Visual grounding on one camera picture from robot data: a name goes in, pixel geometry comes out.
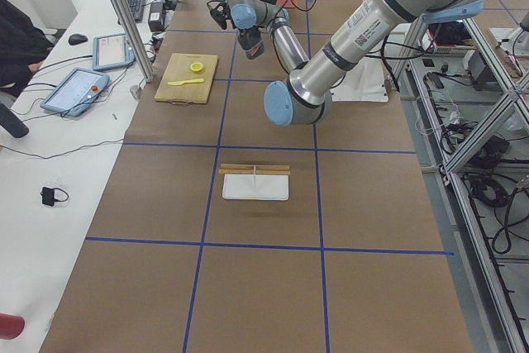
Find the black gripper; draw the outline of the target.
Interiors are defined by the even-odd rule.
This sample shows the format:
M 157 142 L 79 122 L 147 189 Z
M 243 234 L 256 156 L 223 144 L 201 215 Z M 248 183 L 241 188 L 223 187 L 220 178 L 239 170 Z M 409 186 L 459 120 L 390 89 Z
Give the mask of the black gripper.
M 258 27 L 240 29 L 237 40 L 245 52 L 258 52 L 262 47 L 262 38 Z

